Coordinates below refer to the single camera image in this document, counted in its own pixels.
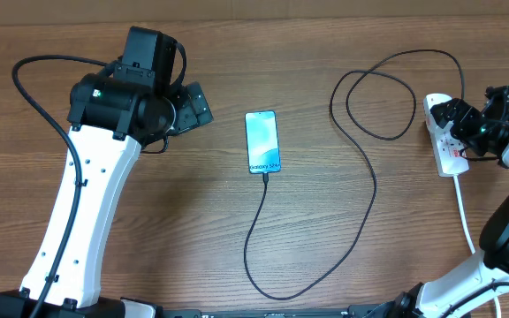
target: black charging cable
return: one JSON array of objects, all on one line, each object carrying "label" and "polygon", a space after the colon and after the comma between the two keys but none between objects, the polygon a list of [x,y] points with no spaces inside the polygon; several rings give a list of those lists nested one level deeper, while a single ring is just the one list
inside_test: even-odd
[{"label": "black charging cable", "polygon": [[[343,127],[341,127],[341,125],[339,124],[339,122],[337,121],[337,119],[335,118],[335,115],[333,114],[333,98],[335,97],[335,93],[337,92],[337,89],[339,87],[339,85],[341,85],[341,83],[343,82],[343,80],[351,75],[351,74],[355,74],[355,73],[361,73],[362,75],[354,82],[353,86],[351,87],[351,89],[349,90],[349,92],[347,93],[346,95],[346,111],[347,111],[347,114],[349,115],[349,117],[351,118],[351,120],[353,120],[354,124],[359,127],[362,131],[364,131],[365,133],[369,134],[370,136],[372,137],[375,137],[379,140],[396,140],[398,138],[400,138],[401,136],[403,136],[407,130],[409,129],[409,127],[412,125],[412,122],[414,121],[414,116],[415,116],[415,110],[416,110],[416,99],[415,99],[415,93],[414,93],[414,90],[406,83],[404,82],[403,80],[397,78],[397,77],[394,77],[390,74],[386,74],[386,73],[383,73],[383,72],[376,72],[375,69],[377,69],[378,67],[380,67],[382,64],[386,63],[388,60],[394,58],[394,57],[398,57],[398,56],[401,56],[401,55],[405,55],[405,54],[411,54],[411,53],[419,53],[419,52],[434,52],[434,53],[439,53],[439,54],[443,54],[443,55],[446,55],[448,57],[450,57],[452,59],[452,61],[457,65],[457,68],[459,70],[459,76],[460,76],[460,99],[464,99],[465,97],[465,79],[464,79],[464,76],[463,76],[463,71],[462,69],[460,68],[460,64],[459,64],[459,61],[454,57],[452,56],[451,54],[445,52],[445,51],[442,51],[442,50],[439,50],[439,49],[413,49],[413,50],[408,50],[408,51],[404,51],[404,52],[399,52],[399,53],[396,53],[394,55],[391,55],[387,58],[385,58],[384,60],[378,62],[377,64],[375,64],[374,66],[372,66],[370,69],[364,71],[364,70],[353,70],[353,71],[350,71],[350,72],[347,72],[345,75],[343,75],[341,77],[341,79],[339,80],[339,82],[337,83],[337,85],[335,86],[335,88],[333,89],[333,93],[331,94],[331,98],[330,98],[330,101],[329,101],[329,115],[331,117],[331,119],[333,120],[333,123],[335,124],[335,126],[359,149],[359,151],[361,152],[361,155],[362,157],[364,158],[366,164],[367,164],[367,167],[368,167],[368,170],[370,170],[370,177],[372,178],[372,183],[373,183],[373,186],[374,186],[374,189],[372,191],[372,197],[370,198],[370,203],[368,205],[368,208],[367,208],[367,211],[365,212],[364,214],[364,217],[362,218],[362,223],[361,223],[361,226],[359,228],[359,230],[357,231],[357,234],[354,238],[354,241],[353,243],[351,244],[351,246],[349,247],[348,251],[343,255],[343,257],[341,257],[341,259],[335,263],[335,265],[333,265],[333,267],[331,267],[327,272],[325,272],[325,274],[321,275],[319,278],[317,278],[312,284],[310,284],[308,287],[304,288],[303,290],[293,294],[292,296],[287,296],[287,297],[276,297],[276,296],[272,296],[272,295],[269,295],[268,293],[264,292],[254,281],[254,279],[251,277],[251,273],[250,271],[248,270],[248,265],[247,265],[247,246],[248,246],[248,240],[250,239],[250,236],[251,234],[253,233],[253,229],[255,228],[255,225],[256,225],[256,220],[258,220],[258,216],[260,215],[261,213],[261,210],[262,210],[262,204],[264,203],[264,199],[266,198],[266,192],[267,192],[267,188],[268,188],[268,183],[269,183],[269,176],[268,176],[268,173],[264,173],[262,175],[262,181],[264,182],[264,192],[262,193],[262,200],[261,200],[261,205],[259,206],[258,208],[258,211],[256,212],[256,216],[254,217],[254,221],[251,225],[251,228],[250,230],[248,231],[248,234],[247,234],[247,238],[245,239],[245,247],[243,249],[243,262],[245,264],[245,271],[247,272],[247,277],[248,277],[248,280],[251,282],[251,284],[253,285],[253,287],[259,292],[261,293],[263,296],[269,298],[269,299],[274,299],[274,300],[290,300],[290,299],[295,299],[296,297],[300,296],[301,294],[303,294],[304,292],[307,292],[309,291],[312,287],[314,287],[315,285],[319,284],[322,280],[325,279],[325,277],[327,277],[329,274],[331,274],[335,269],[337,269],[337,267],[339,267],[339,265],[341,265],[341,263],[349,256],[349,254],[353,251],[354,247],[356,246],[358,240],[359,240],[359,237],[361,236],[361,233],[362,233],[362,229],[364,228],[364,224],[367,222],[367,218],[368,218],[368,215],[370,214],[370,210],[372,209],[372,205],[373,203],[375,202],[375,197],[376,197],[376,192],[377,192],[377,182],[376,182],[376,174],[375,174],[375,171],[372,167],[372,164],[370,163],[370,160],[368,159],[368,156],[367,154],[364,152],[364,150],[361,148],[361,146],[359,145],[359,143],[351,136],[349,135],[348,132],[345,131],[345,129],[343,129]],[[371,131],[369,131],[368,129],[366,129],[364,126],[362,126],[357,120],[356,118],[354,118],[353,114],[351,113],[350,111],[350,108],[349,108],[349,97],[351,96],[351,93],[354,91],[354,89],[357,87],[357,85],[359,85],[359,83],[362,81],[362,79],[364,79],[367,75],[369,74],[373,74],[373,75],[378,75],[378,76],[382,76],[382,77],[385,77],[385,78],[388,78],[388,79],[391,79],[391,80],[396,80],[398,83],[402,84],[404,87],[407,88],[407,90],[410,92],[410,94],[412,95],[412,98],[414,100],[414,107],[413,107],[413,110],[412,110],[412,116],[410,117],[410,120],[409,122],[407,123],[407,126],[406,128],[404,128],[404,130],[395,135],[395,136],[392,136],[392,137],[384,137],[384,136],[380,136],[378,134],[375,134]]]},{"label": "black charging cable", "polygon": [[95,61],[89,58],[84,57],[70,57],[70,56],[63,56],[63,55],[44,55],[44,56],[37,56],[37,57],[27,57],[20,61],[18,61],[11,71],[11,77],[13,78],[13,83],[15,84],[15,87],[19,90],[21,95],[27,100],[28,103],[33,106],[33,108],[38,111],[39,114],[47,121],[49,124],[54,128],[57,133],[60,135],[60,137],[64,140],[66,146],[68,147],[68,150],[70,150],[70,153],[72,154],[72,160],[74,162],[74,168],[76,170],[76,189],[74,190],[74,196],[72,201],[72,208],[70,210],[70,215],[68,216],[68,222],[66,223],[66,227],[64,230],[64,234],[62,236],[62,240],[60,241],[60,245],[57,249],[57,255],[54,258],[54,261],[52,262],[52,266],[50,267],[49,275],[45,277],[46,283],[44,284],[44,287],[42,288],[41,295],[39,296],[38,300],[36,301],[36,305],[34,305],[33,311],[29,315],[30,318],[35,318],[41,311],[42,304],[44,303],[44,300],[46,299],[47,295],[50,291],[50,286],[52,283],[55,282],[55,277],[57,275],[58,266],[60,265],[60,261],[62,260],[62,256],[64,255],[64,251],[66,249],[66,244],[68,243],[68,239],[70,238],[70,233],[72,232],[72,227],[74,225],[74,220],[76,218],[76,213],[78,212],[78,205],[80,204],[80,194],[81,194],[81,187],[82,184],[82,175],[81,175],[81,164],[80,164],[80,157],[78,156],[78,152],[76,151],[76,147],[72,143],[72,140],[70,140],[70,137],[68,137],[68,134],[62,129],[59,123],[57,123],[54,118],[49,115],[49,113],[44,110],[44,108],[34,100],[31,95],[27,93],[23,85],[21,85],[19,81],[19,68],[21,66],[36,62],[36,61],[43,61],[43,60],[66,60],[66,61],[75,61],[75,62],[81,62],[81,63],[88,63],[88,64],[94,64],[105,67],[107,63]]}]

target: charging cable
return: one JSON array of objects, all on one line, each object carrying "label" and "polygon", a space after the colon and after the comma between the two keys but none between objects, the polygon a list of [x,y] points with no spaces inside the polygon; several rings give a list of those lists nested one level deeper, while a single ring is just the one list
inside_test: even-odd
[{"label": "charging cable", "polygon": [[[470,253],[474,254],[475,245],[473,240],[470,238],[470,232],[468,230],[467,217],[465,216],[465,208],[463,207],[463,198],[460,194],[459,175],[453,175],[452,181],[455,183],[455,192],[457,193],[457,204],[459,205],[460,222],[463,225],[463,231],[465,232],[465,239],[467,239],[468,248]],[[500,301],[498,297],[494,298],[494,307],[496,308],[496,318],[502,318],[502,309],[500,308]]]},{"label": "charging cable", "polygon": [[328,271],[326,271],[323,275],[321,275],[319,278],[317,278],[312,284],[308,285],[306,288],[302,289],[301,291],[298,291],[296,292],[295,294],[291,295],[291,296],[286,296],[286,297],[277,297],[277,296],[272,296],[272,295],[269,295],[267,292],[263,291],[261,289],[261,287],[259,287],[253,277],[251,276],[251,272],[250,270],[248,270],[248,264],[247,264],[247,248],[248,248],[248,240],[251,238],[251,234],[253,233],[253,229],[255,228],[255,225],[256,225],[256,220],[258,220],[258,216],[261,214],[261,210],[262,210],[262,205],[264,205],[264,199],[266,199],[266,192],[268,190],[268,186],[269,186],[269,174],[268,173],[263,173],[262,174],[262,182],[264,183],[264,192],[262,192],[262,199],[261,199],[261,205],[258,207],[258,211],[256,211],[256,216],[254,216],[254,220],[253,220],[253,224],[251,224],[251,228],[248,230],[248,234],[247,234],[247,238],[245,238],[245,247],[243,249],[243,262],[245,264],[245,271],[247,272],[247,277],[248,277],[248,280],[251,282],[251,284],[253,285],[253,287],[259,292],[261,293],[262,296],[266,297],[266,298],[269,298],[269,299],[274,299],[274,300],[290,300],[290,299],[295,299],[296,297],[300,296],[301,294],[303,294],[304,292],[307,292],[309,291],[312,287],[314,287],[315,285],[319,284],[322,280],[324,280],[329,274],[331,274],[333,271],[335,271],[335,269],[337,269],[337,267],[339,267],[339,265],[341,265],[341,263],[343,263],[343,261],[349,256],[349,254],[353,251],[354,247],[357,245],[357,242],[359,241],[359,237],[361,236],[361,233],[362,233],[362,229],[364,228],[364,224],[367,222],[367,218],[368,218],[368,214],[370,213],[370,209],[372,208],[372,203],[374,202],[374,199],[375,199],[375,196],[376,196],[376,175],[374,174],[374,170],[372,169],[372,166],[370,165],[370,160],[368,159],[368,157],[366,156],[366,154],[363,153],[363,156],[364,158],[366,159],[367,161],[367,164],[369,165],[370,167],[370,171],[372,172],[372,180],[374,182],[374,192],[373,192],[373,196],[372,196],[372,200],[370,201],[370,204],[368,205],[368,210],[367,210],[367,213],[365,213],[363,219],[362,219],[362,223],[361,223],[361,227],[359,228],[359,231],[357,231],[357,235],[355,236],[354,238],[354,241],[353,243],[351,244],[351,246],[349,247],[349,249],[346,251],[345,255],[343,255],[343,257],[341,257],[341,259],[339,261],[337,261],[335,263],[335,265],[333,265]]}]

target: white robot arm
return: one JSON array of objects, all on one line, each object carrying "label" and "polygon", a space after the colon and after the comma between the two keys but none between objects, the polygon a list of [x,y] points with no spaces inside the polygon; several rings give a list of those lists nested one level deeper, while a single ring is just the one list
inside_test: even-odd
[{"label": "white robot arm", "polygon": [[[509,167],[509,144],[502,158]],[[417,296],[416,308],[419,312],[426,318],[445,317],[446,314],[460,318],[487,301],[508,293],[509,284],[500,286],[496,283],[509,283],[509,274],[499,268],[488,268],[484,263],[484,254],[483,250],[478,250],[445,276],[426,283]],[[487,286],[491,288],[449,312],[453,306]]]},{"label": "white robot arm", "polygon": [[[176,51],[183,66],[171,83]],[[68,114],[72,127],[67,137],[19,83],[21,65],[46,59],[105,66],[72,88]],[[124,55],[111,64],[40,56],[13,67],[21,94],[55,127],[70,151],[39,253],[20,289],[0,292],[0,318],[153,318],[162,312],[138,301],[100,298],[100,280],[119,195],[141,150],[164,139],[164,151],[168,136],[213,120],[200,85],[182,85],[185,70],[181,44],[166,34],[135,26],[129,31]],[[82,180],[76,180],[77,173]]]}]

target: phone screen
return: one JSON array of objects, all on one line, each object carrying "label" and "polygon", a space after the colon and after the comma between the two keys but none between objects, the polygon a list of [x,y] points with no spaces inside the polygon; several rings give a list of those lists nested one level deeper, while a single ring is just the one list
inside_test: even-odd
[{"label": "phone screen", "polygon": [[247,128],[248,169],[250,172],[280,171],[276,113],[272,110],[247,113],[245,126]]}]

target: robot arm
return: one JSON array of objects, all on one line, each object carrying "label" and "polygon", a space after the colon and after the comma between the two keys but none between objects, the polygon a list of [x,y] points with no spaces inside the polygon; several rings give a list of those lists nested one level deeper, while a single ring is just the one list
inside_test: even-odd
[{"label": "robot arm", "polygon": [[[509,93],[509,87],[490,87],[487,94],[489,91]],[[501,102],[500,109],[509,106],[509,99],[505,96]],[[487,104],[485,110],[488,110],[486,116],[484,111],[481,116],[463,101],[451,100],[434,106],[430,112],[431,119],[442,128],[453,122],[452,137],[471,145],[478,155],[484,155],[486,151],[499,155],[500,164],[509,168],[509,120],[498,122],[491,118],[492,114],[498,113],[501,114],[499,118],[505,120],[509,113],[496,111],[496,105],[491,103]],[[459,318],[487,301],[508,293],[509,196],[482,230],[480,248],[445,276],[400,294],[386,316]]]},{"label": "robot arm", "polygon": [[[183,58],[171,84],[176,51]],[[39,253],[18,291],[0,292],[0,317],[155,317],[162,310],[128,299],[99,297],[103,252],[119,195],[148,144],[185,133],[213,120],[198,83],[182,86],[184,48],[170,36],[132,27],[120,61],[86,75],[72,88],[69,139],[80,158],[83,180],[75,180],[72,154]],[[74,189],[81,195],[61,258],[58,246],[70,217]],[[60,260],[57,274],[51,264]],[[48,294],[43,294],[52,280]],[[34,304],[43,302],[40,311]]]}]

